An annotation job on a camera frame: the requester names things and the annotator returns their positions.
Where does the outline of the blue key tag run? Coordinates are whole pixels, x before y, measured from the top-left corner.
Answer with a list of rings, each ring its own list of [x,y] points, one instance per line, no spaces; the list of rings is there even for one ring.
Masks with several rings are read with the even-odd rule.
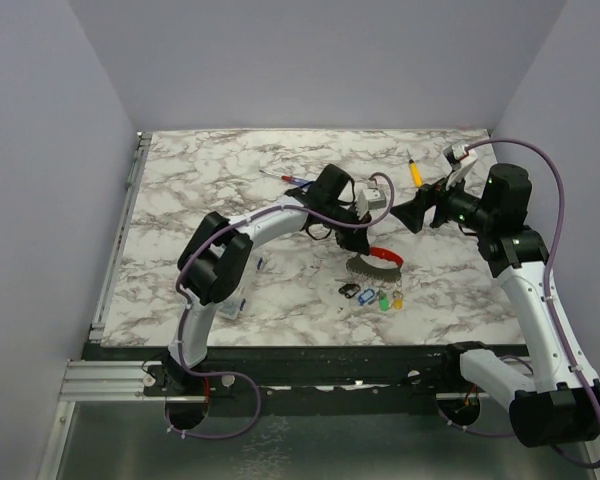
[[[360,306],[364,306],[371,303],[375,298],[376,291],[372,288],[367,288],[358,295],[357,302]]]

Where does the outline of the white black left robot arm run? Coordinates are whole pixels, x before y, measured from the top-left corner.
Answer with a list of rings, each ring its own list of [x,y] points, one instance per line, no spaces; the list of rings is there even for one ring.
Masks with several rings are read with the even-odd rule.
[[[333,232],[340,248],[370,251],[372,214],[359,200],[340,198],[353,179],[335,165],[319,177],[287,190],[276,202],[252,212],[226,217],[207,214],[177,261],[176,292],[185,299],[168,357],[162,361],[166,382],[175,392],[194,392],[204,375],[197,367],[207,356],[208,337],[219,304],[239,286],[257,248],[288,234],[307,233],[314,225]]]

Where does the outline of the grey key organizer red handle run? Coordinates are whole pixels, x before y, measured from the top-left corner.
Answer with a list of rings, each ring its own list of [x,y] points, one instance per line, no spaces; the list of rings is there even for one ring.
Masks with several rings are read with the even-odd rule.
[[[399,283],[403,265],[401,255],[381,247],[371,247],[368,255],[358,253],[346,261],[349,273],[381,283]]]

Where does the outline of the green key tag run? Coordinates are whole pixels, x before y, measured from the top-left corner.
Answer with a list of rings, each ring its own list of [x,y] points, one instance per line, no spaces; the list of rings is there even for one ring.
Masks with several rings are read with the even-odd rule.
[[[388,311],[390,309],[390,302],[385,292],[379,291],[377,299],[381,311]]]

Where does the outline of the yellow key tag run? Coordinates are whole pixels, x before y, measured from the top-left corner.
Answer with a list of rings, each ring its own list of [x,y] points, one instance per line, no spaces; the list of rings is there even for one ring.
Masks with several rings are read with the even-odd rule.
[[[391,307],[395,310],[401,310],[403,308],[404,296],[400,291],[394,291],[392,293]]]

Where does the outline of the black key tag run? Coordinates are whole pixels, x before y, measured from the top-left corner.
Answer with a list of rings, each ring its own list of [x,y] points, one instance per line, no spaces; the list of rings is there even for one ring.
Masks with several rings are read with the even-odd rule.
[[[346,283],[338,289],[338,293],[346,299],[352,299],[361,291],[361,286],[357,283]]]

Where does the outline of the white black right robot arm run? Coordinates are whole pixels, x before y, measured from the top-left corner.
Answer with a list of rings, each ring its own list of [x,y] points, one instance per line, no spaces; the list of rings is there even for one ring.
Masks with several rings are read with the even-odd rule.
[[[513,432],[527,447],[586,442],[600,435],[600,378],[580,349],[555,284],[544,276],[549,252],[526,225],[532,184],[525,169],[490,168],[483,193],[467,193],[450,174],[423,185],[391,213],[419,232],[428,210],[432,227],[455,222],[475,233],[481,257],[505,292],[532,362],[525,376],[479,342],[460,342],[439,367],[441,383],[461,391],[474,384],[502,406]]]

